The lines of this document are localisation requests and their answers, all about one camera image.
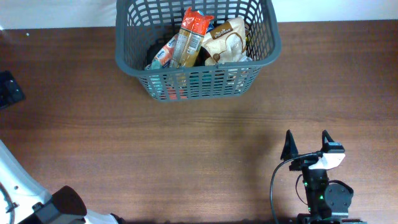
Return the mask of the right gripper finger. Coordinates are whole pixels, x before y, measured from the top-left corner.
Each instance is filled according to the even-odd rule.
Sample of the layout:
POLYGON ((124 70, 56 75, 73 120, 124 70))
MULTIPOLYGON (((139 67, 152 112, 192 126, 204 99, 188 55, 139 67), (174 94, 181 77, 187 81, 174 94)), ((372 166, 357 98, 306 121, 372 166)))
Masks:
POLYGON ((333 149, 334 140, 330 137, 327 130, 322 131, 322 152, 328 152, 333 149))
POLYGON ((280 156, 280 159, 283 161, 287 161, 289 159, 297 157, 299 154, 297 146, 295 144, 295 140, 293 137, 293 134, 291 130, 287 130, 286 135, 285 135, 285 143, 284 147, 282 150, 282 154, 280 156))

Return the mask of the beige Pantree snack bag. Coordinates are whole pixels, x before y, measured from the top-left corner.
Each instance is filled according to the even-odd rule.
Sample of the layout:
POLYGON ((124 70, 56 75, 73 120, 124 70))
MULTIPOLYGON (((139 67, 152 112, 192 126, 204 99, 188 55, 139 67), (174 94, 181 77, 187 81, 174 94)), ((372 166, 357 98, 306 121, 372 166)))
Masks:
POLYGON ((205 66, 252 61, 246 53, 246 30, 241 17, 228 19, 206 33, 201 46, 205 49, 205 66))

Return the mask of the orange pasta packet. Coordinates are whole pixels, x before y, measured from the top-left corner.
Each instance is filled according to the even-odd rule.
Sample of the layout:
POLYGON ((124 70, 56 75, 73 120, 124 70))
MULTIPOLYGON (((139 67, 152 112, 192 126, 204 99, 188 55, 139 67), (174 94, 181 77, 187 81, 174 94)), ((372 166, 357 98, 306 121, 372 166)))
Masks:
POLYGON ((170 100, 188 98, 187 88, 192 79, 190 77, 193 72, 192 67, 197 61, 203 39, 213 19, 213 16, 193 11, 191 7, 185 11, 170 63, 170 68, 180 70, 180 73, 174 75, 168 87, 170 100))

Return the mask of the Kleenex tissue box pack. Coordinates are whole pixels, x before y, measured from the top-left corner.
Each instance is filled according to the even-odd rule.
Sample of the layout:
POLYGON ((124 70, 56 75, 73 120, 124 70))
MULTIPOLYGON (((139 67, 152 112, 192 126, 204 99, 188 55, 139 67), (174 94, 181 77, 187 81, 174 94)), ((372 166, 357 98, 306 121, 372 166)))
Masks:
POLYGON ((185 11, 179 32, 155 54, 146 70, 193 67, 214 18, 189 7, 185 11))

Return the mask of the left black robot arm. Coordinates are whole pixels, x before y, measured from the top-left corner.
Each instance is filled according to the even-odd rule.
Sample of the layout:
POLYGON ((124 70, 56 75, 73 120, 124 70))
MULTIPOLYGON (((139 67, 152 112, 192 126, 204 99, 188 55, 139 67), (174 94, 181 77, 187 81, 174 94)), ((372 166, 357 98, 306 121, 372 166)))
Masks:
POLYGON ((69 186, 55 193, 33 179, 7 146, 1 143, 1 223, 4 224, 122 224, 113 214, 87 209, 69 186))

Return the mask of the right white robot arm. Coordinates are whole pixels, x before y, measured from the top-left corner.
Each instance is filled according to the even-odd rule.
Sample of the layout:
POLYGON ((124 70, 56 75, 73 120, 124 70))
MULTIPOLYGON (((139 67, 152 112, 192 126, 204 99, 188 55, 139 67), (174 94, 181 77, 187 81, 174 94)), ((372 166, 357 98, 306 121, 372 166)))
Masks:
POLYGON ((362 223, 360 219, 349 218, 354 190, 340 180, 331 180, 327 171, 338 167, 345 158, 345 149, 334 141, 328 132, 322 132, 320 150, 300 154, 291 130, 285 135, 280 159, 290 163, 290 171, 300 172, 305 189, 308 213, 297 215, 296 223, 362 223))

